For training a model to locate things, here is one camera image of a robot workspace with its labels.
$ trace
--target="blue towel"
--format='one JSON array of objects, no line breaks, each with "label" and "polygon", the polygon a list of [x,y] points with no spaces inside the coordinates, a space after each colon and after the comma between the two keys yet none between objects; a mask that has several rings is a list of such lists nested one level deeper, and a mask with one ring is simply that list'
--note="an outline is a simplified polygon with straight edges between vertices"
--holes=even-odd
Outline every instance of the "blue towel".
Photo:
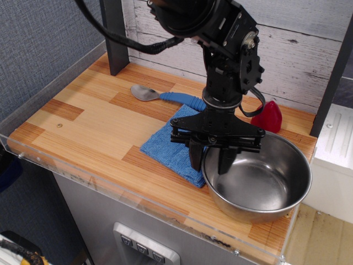
[{"label": "blue towel", "polygon": [[[183,105],[172,119],[192,116],[197,113],[194,109]],[[191,167],[189,149],[184,144],[170,142],[171,132],[172,127],[170,121],[168,121],[167,124],[141,146],[141,152],[170,168],[193,185],[201,188],[205,184],[201,171],[198,172]]]}]

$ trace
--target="black wire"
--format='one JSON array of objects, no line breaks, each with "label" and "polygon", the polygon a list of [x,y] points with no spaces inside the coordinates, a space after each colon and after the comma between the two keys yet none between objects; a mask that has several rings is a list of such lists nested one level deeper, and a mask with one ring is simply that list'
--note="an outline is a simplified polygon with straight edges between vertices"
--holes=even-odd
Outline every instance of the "black wire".
[{"label": "black wire", "polygon": [[250,92],[252,92],[262,103],[262,106],[261,108],[259,108],[258,110],[255,110],[254,112],[245,112],[242,105],[239,106],[239,109],[242,111],[242,113],[244,114],[245,117],[253,117],[253,116],[256,116],[258,114],[260,114],[263,110],[264,110],[264,107],[265,107],[265,104],[266,104],[266,100],[265,100],[265,97],[261,94],[260,91],[258,91],[255,87],[251,88],[250,89]]},{"label": "black wire", "polygon": [[87,18],[87,20],[106,38],[109,40],[112,40],[116,43],[122,44],[124,46],[127,46],[129,48],[132,48],[134,50],[143,52],[145,54],[158,54],[162,51],[164,51],[166,48],[173,47],[179,43],[181,43],[184,39],[182,38],[177,38],[173,37],[171,39],[168,39],[166,41],[162,41],[161,43],[155,43],[155,44],[150,44],[150,45],[143,45],[140,44],[134,40],[128,39],[125,36],[121,36],[119,34],[116,34],[109,29],[103,27],[95,18],[92,16],[90,11],[88,10],[87,6],[85,5],[83,0],[74,0],[78,6],[78,8],[81,10],[83,15]]},{"label": "black wire", "polygon": [[30,265],[44,265],[43,259],[38,254],[28,251],[15,243],[3,239],[0,240],[0,247],[22,256]]}]

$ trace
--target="stainless steel bowl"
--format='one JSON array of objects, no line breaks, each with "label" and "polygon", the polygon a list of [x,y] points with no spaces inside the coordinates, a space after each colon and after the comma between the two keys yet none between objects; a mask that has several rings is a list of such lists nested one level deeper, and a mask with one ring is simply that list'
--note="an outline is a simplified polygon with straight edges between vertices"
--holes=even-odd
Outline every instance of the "stainless steel bowl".
[{"label": "stainless steel bowl", "polygon": [[218,207],[242,222],[274,221],[308,194],[312,175],[304,154],[285,138],[266,132],[260,153],[242,152],[218,174],[220,150],[208,148],[202,172]]}]

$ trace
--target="wooden tabletop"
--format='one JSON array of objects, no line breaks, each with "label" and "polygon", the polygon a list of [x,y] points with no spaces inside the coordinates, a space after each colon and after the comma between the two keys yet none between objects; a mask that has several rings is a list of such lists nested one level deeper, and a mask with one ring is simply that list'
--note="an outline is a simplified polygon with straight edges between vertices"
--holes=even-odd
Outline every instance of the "wooden tabletop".
[{"label": "wooden tabletop", "polygon": [[[133,84],[198,97],[204,87],[134,64],[111,76],[104,55],[17,128],[8,145],[29,160],[220,247],[239,249],[241,255],[259,263],[275,264],[274,256],[281,254],[293,211],[267,224],[234,221],[215,205],[206,185],[196,188],[141,153],[141,145],[181,105],[162,100],[141,102],[130,93]],[[244,97],[243,105],[245,111],[252,111],[260,103]],[[283,123],[279,134],[310,160],[317,140],[309,136],[314,115],[280,109]]]}]

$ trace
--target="spoon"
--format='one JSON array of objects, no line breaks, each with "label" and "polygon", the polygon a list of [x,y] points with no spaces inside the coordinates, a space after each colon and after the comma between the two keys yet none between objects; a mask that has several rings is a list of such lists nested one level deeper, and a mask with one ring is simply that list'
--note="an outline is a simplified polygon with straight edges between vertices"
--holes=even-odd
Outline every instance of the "spoon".
[{"label": "spoon", "polygon": [[130,91],[137,99],[141,101],[150,101],[160,98],[162,100],[175,101],[185,104],[200,112],[206,108],[206,104],[202,101],[202,99],[185,93],[165,92],[159,94],[157,91],[140,84],[134,84],[130,88]]}]

